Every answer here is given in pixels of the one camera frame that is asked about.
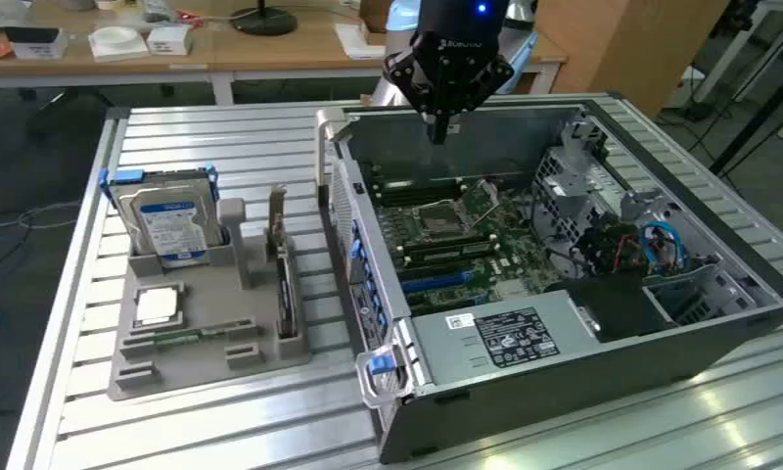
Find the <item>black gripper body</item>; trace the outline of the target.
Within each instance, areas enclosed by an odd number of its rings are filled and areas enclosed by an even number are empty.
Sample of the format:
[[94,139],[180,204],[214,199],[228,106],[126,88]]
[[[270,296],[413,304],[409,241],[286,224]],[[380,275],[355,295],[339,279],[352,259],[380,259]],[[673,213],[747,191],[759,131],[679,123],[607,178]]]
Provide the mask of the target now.
[[497,35],[505,10],[504,1],[421,1],[412,50],[433,87],[435,116],[437,68],[456,60],[503,59]]

